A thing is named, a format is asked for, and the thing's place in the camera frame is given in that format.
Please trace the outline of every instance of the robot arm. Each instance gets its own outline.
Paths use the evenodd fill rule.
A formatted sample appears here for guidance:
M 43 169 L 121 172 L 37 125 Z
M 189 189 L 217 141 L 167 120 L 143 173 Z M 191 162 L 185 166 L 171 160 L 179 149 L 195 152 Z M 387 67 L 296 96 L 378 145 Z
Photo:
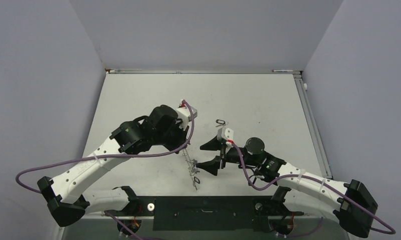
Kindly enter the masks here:
M 326 187 L 330 186 L 375 214 L 378 205 L 361 182 L 352 180 L 351 183 L 346 183 L 309 173 L 266 152 L 264 142 L 257 137 L 248 139 L 245 146 L 238 149 L 229 147 L 233 143 L 233 130 L 226 127 L 218 130 L 217 136 L 202 145 L 200 149 L 220 151 L 220 155 L 196 166 L 215 176 L 218 174 L 218 169 L 223 169 L 226 163 L 239 164 L 239 168 L 243 169 L 255 169 L 254 175 L 257 179 L 267 183 L 274 181 L 278 186 L 271 200 L 283 206 L 285 211 L 322 216 L 339 223 L 351 234 L 362 238 L 368 236 L 373 218 Z M 260 191 L 267 188 L 253 187 Z M 291 190 L 297 191 L 290 193 L 293 197 L 285 199 Z
M 172 151 L 183 145 L 189 130 L 188 124 L 197 117 L 197 110 L 181 104 L 177 109 L 161 105 L 149 116 L 123 122 L 88 157 L 64 173 L 37 181 L 41 194 L 59 226 L 75 223 L 84 214 L 104 211 L 131 211 L 137 196 L 129 186 L 112 190 L 89 191 L 87 188 L 119 164 L 162 145 Z

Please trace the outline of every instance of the purple cable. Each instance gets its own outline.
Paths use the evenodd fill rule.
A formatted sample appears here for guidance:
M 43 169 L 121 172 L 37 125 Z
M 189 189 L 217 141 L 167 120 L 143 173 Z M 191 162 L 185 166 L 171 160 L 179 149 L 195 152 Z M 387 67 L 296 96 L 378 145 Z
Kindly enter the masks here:
M 126 226 L 122 221 L 120 221 L 118 218 L 116 218 L 114 215 L 110 214 L 109 212 L 105 211 L 104 212 L 106 216 L 111 217 L 115 222 L 117 222 L 119 225 L 122 226 L 125 230 L 127 230 L 129 233 L 131 233 L 130 238 L 132 239 L 138 239 L 138 240 L 163 240 L 162 238 L 155 238 L 155 237 L 145 237 L 141 238 L 138 235 L 136 235 L 128 226 Z
M 277 182 L 277 181 L 280 180 L 280 179 L 294 178 L 294 177 L 297 178 L 297 177 L 299 177 L 298 174 L 286 174 L 286 175 L 282 175 L 282 176 L 277 177 L 276 179 L 272 180 L 270 183 L 268 183 L 268 184 L 267 184 L 266 186 L 264 186 L 264 187 L 257 187 L 257 186 L 255 186 L 255 185 L 252 183 L 252 181 L 249 179 L 248 172 L 246 171 L 245 161 L 243 160 L 242 152 L 240 151 L 239 147 L 238 147 L 235 143 L 233 143 L 233 147 L 236 148 L 237 153 L 239 154 L 240 163 L 241 163 L 241 166 L 242 166 L 242 168 L 243 168 L 243 173 L 244 173 L 244 176 L 246 177 L 247 182 L 249 183 L 250 186 L 252 186 L 252 188 L 254 188 L 254 189 L 258 190 L 258 191 L 263 191 L 263 190 L 267 189 L 268 187 L 270 187 L 271 185 L 273 185 L 275 182 Z M 322 183 L 322 181 L 320 181 L 320 180 L 318 180 L 318 179 L 316 179 L 316 178 L 314 178 L 314 177 L 311 177 L 311 176 L 302 175 L 301 177 L 304 178 L 304 179 L 308 179 L 308 180 L 314 181 L 314 182 L 319 183 L 319 184 Z M 346 201 L 348 201 L 349 203 L 351 203 L 351 204 L 354 205 L 355 207 L 359 208 L 361 211 L 363 211 L 363 212 L 365 212 L 366 214 L 368 214 L 370 217 L 372 217 L 373 219 L 375 219 L 377 222 L 381 223 L 383 226 L 385 226 L 385 227 L 386 227 L 387 229 L 389 229 L 390 231 L 386 231 L 386 230 L 382 230 L 382 229 L 378 229 L 378 228 L 374 228 L 374 227 L 371 227 L 370 230 L 373 230 L 373 231 L 376 231 L 376 232 L 379 232 L 379 233 L 382 233 L 382 234 L 391 234 L 391 235 L 392 235 L 392 234 L 395 234 L 395 233 L 396 233 L 396 231 L 395 231 L 395 229 L 394 229 L 393 227 L 389 226 L 389 224 L 387 224 L 386 222 L 384 222 L 383 220 L 381 220 L 378 216 L 374 215 L 372 212 L 370 212 L 369 210 L 365 209 L 363 206 L 361 206 L 361 205 L 359 205 L 358 203 L 356 203 L 356 202 L 355 202 L 354 200 L 352 200 L 350 197 L 345 196 L 343 193 L 341 193 L 340 191 L 338 191 L 337 189 L 335 189 L 334 187 L 330 186 L 330 185 L 327 184 L 327 183 L 324 183 L 324 186 L 325 186 L 326 188 L 332 190 L 332 191 L 333 191 L 334 193 L 336 193 L 337 195 L 339 195 L 339 196 L 341 196 L 342 198 L 344 198 Z
M 311 235 L 311 234 L 317 232 L 317 230 L 320 229 L 320 228 L 322 227 L 323 221 L 324 221 L 324 218 L 322 217 L 322 218 L 320 219 L 320 221 L 318 222 L 317 226 L 316 226 L 314 229 L 312 229 L 311 231 L 309 231 L 309 232 L 299 233 L 299 234 L 293 234 L 293 235 L 281 234 L 281 233 L 279 233 L 279 232 L 277 232 L 277 234 L 278 234 L 280 237 L 285 237 L 285 238 L 305 237 L 305 236 L 308 236 L 308 235 Z
M 187 106 L 187 108 L 188 108 L 188 110 L 190 112 L 191 128 L 190 128 L 190 133 L 188 135 L 188 138 L 178 148 L 176 148 L 174 150 L 171 150 L 171 151 L 168 151 L 168 152 L 155 153 L 155 154 L 105 154 L 105 155 L 98 155 L 97 157 L 99 159 L 108 159 L 108 158 L 122 158 L 122 159 L 127 159 L 127 158 L 156 158 L 156 157 L 167 156 L 167 155 L 176 153 L 176 152 L 184 149 L 187 146 L 187 144 L 189 144 L 190 139 L 193 136 L 193 131 L 195 129 L 195 118 L 193 116 L 193 110 L 190 107 L 190 105 L 185 100 L 183 100 L 182 103 Z M 41 192 L 39 190 L 34 189 L 34 188 L 30 187 L 30 186 L 27 186 L 23 182 L 21 182 L 20 177 L 22 175 L 26 174 L 26 173 L 30 173 L 30 172 L 34 172 L 34 171 L 50 169 L 50 168 L 55 168 L 55 167 L 66 165 L 66 164 L 73 164 L 73 163 L 78 163 L 78 162 L 83 162 L 83 161 L 90 161 L 90 160 L 94 160 L 94 159 L 96 159 L 94 156 L 88 156 L 88 157 L 83 157 L 83 158 L 77 158 L 77 159 L 73 159 L 73 160 L 58 162 L 58 163 L 54 163 L 54 164 L 50 164 L 50 165 L 46 165 L 46 166 L 39 166 L 39 167 L 30 168 L 30 169 L 27 169 L 27 170 L 19 172 L 15 177 L 15 181 L 21 187 L 23 187 L 25 189 L 28 189 L 28 190 L 30 190 L 32 192 L 40 194 Z

